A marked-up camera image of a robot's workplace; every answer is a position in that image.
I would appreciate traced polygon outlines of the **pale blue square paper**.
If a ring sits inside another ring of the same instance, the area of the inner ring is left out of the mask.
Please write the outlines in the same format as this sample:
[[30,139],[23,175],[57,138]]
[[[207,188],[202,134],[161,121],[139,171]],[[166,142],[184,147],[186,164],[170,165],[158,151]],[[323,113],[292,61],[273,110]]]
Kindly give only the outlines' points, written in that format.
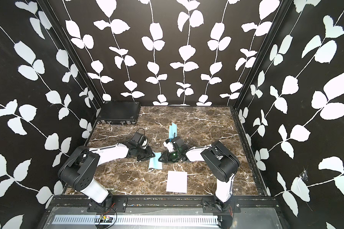
[[149,169],[162,170],[162,162],[158,159],[161,157],[161,153],[154,153],[155,157],[151,158],[149,161]]

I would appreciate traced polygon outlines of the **light blue square paper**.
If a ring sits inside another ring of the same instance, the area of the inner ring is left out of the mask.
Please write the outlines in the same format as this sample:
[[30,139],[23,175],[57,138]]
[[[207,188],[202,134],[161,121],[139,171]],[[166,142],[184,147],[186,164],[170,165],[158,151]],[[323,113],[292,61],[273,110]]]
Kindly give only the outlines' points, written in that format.
[[172,123],[169,126],[169,139],[174,139],[175,137],[177,137],[177,125],[175,123]]

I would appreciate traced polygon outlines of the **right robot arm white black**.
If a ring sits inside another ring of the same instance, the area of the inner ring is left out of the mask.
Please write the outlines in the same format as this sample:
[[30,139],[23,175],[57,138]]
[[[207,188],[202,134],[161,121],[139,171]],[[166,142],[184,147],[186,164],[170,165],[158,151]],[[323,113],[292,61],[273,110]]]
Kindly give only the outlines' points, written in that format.
[[185,143],[179,136],[167,139],[167,148],[158,161],[161,163],[179,163],[203,161],[217,179],[215,196],[222,203],[232,196],[234,177],[240,166],[239,159],[219,140],[203,147],[193,147]]

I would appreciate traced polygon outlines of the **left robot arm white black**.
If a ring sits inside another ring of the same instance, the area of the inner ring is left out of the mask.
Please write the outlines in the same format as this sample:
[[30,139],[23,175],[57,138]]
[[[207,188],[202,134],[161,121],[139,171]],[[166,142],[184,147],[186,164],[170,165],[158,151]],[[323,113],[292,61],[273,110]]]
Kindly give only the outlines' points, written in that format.
[[131,157],[145,161],[155,157],[147,137],[139,132],[124,142],[102,148],[77,147],[58,172],[61,181],[105,208],[113,205],[113,195],[94,175],[97,167],[113,160]]

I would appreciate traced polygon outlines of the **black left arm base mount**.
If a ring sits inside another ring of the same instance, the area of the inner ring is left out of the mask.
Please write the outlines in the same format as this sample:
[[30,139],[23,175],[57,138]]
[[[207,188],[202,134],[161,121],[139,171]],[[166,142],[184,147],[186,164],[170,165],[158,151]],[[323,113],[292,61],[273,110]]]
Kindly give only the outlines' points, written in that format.
[[97,203],[94,200],[90,200],[87,212],[94,213],[106,213],[110,211],[111,213],[115,210],[117,213],[125,212],[127,206],[128,198],[124,196],[112,196],[107,197],[103,202]]

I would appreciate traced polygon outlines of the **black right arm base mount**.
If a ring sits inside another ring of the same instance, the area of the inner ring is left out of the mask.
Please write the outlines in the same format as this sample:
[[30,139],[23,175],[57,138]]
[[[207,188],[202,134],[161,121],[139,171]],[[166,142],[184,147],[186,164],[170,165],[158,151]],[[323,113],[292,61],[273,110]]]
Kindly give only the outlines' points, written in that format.
[[230,198],[227,202],[222,202],[216,197],[202,198],[200,205],[204,213],[234,214],[240,213],[241,207],[236,199]]

